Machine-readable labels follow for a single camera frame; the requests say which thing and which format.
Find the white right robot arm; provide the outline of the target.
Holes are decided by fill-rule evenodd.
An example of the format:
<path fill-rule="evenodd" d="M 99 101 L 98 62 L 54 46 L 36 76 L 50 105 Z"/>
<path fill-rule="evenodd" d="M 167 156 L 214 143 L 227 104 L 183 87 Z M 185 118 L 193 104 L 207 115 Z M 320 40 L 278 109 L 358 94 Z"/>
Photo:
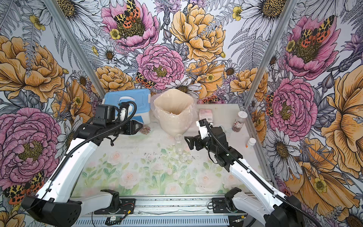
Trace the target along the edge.
<path fill-rule="evenodd" d="M 191 150 L 206 149 L 214 154 L 217 164 L 240 180 L 255 196 L 251 198 L 238 188 L 231 189 L 225 194 L 225 204 L 230 211 L 243 211 L 266 227 L 305 225 L 299 200 L 286 196 L 253 170 L 243 155 L 229 146 L 221 127 L 202 126 L 198 135 L 184 139 Z"/>

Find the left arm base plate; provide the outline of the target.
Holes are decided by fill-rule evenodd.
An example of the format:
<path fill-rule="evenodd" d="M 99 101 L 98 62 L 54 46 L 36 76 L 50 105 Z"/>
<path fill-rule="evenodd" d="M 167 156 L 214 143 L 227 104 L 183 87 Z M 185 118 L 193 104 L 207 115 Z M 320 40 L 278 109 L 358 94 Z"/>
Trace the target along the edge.
<path fill-rule="evenodd" d="M 136 199 L 134 198 L 120 198 L 120 203 L 116 207 L 117 210 L 111 211 L 110 208 L 100 209 L 94 212 L 96 215 L 129 215 L 134 213 Z"/>

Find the bin with plastic liner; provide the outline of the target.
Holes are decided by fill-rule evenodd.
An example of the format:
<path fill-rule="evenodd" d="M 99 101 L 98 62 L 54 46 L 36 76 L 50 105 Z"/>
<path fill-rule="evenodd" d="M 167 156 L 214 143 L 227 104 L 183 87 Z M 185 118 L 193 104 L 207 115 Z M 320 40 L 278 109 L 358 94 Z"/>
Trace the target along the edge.
<path fill-rule="evenodd" d="M 161 128 L 173 137 L 184 134 L 197 120 L 196 100 L 178 89 L 152 96 L 150 105 Z"/>

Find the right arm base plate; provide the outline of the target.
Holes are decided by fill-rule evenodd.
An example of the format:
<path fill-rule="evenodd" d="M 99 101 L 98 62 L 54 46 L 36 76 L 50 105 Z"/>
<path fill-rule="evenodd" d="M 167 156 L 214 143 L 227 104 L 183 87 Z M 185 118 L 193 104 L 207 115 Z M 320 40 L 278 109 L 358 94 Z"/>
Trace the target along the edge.
<path fill-rule="evenodd" d="M 233 208 L 232 205 L 228 205 L 225 198 L 214 197 L 211 199 L 211 208 L 213 213 L 245 213 L 244 211 Z"/>

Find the small white pill bottle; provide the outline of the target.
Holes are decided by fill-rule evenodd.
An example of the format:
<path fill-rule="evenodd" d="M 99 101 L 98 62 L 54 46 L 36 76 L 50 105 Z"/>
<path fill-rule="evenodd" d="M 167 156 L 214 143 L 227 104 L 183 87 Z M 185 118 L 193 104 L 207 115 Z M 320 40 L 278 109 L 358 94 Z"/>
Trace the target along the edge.
<path fill-rule="evenodd" d="M 256 142 L 257 141 L 255 138 L 249 138 L 246 143 L 246 148 L 252 148 L 256 144 Z"/>

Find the pink tea packet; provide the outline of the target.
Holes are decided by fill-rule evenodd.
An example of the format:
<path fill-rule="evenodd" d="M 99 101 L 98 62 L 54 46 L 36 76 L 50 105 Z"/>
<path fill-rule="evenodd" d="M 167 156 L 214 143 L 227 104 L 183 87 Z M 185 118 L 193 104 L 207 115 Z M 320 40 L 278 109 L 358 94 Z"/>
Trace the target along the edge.
<path fill-rule="evenodd" d="M 213 123 L 213 111 L 212 109 L 200 109 L 199 120 L 206 119 L 207 122 Z"/>

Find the clear jar with dried flowers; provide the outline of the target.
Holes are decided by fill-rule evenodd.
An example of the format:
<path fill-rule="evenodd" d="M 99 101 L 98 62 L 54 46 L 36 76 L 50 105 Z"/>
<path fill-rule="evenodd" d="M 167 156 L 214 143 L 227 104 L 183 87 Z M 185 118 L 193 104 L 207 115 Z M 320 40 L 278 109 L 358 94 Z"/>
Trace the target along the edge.
<path fill-rule="evenodd" d="M 186 155 L 185 147 L 185 139 L 182 134 L 175 135 L 175 152 L 177 155 Z"/>

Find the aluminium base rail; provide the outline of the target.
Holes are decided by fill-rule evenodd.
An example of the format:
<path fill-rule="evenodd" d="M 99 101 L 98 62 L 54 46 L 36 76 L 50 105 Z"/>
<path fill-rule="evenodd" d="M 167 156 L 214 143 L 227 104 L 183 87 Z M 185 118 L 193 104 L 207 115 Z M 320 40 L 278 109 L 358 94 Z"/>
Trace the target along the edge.
<path fill-rule="evenodd" d="M 78 225 L 85 216 L 95 215 L 95 224 L 98 226 L 116 225 L 125 227 L 134 226 L 210 226 L 229 225 L 230 216 L 239 216 L 243 221 L 246 217 L 252 217 L 247 213 L 213 213 L 211 199 L 225 195 L 202 195 L 202 196 L 136 196 L 120 197 L 134 198 L 135 209 L 129 215 L 96 215 L 88 213 L 75 222 Z"/>

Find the tall jar with white lid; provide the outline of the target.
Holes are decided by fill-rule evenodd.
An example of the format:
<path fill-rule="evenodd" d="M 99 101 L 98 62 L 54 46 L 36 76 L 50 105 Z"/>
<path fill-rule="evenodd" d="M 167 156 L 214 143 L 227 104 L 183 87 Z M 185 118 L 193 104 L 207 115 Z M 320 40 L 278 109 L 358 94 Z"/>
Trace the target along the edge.
<path fill-rule="evenodd" d="M 239 111 L 233 123 L 232 130 L 239 132 L 245 124 L 248 114 L 245 111 Z"/>

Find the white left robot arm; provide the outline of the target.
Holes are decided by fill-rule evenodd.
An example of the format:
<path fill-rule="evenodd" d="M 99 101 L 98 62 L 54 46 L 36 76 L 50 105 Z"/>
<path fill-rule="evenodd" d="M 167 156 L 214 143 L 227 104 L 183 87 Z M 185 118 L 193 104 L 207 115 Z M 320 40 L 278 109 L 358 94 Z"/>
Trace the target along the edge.
<path fill-rule="evenodd" d="M 68 151 L 54 173 L 34 196 L 26 196 L 21 207 L 34 220 L 56 227 L 71 227 L 78 218 L 98 210 L 115 213 L 121 208 L 119 192 L 104 189 L 95 195 L 72 200 L 75 185 L 87 161 L 104 139 L 110 144 L 119 135 L 134 135 L 143 125 L 133 116 L 137 105 L 98 105 L 95 117 L 75 132 Z"/>

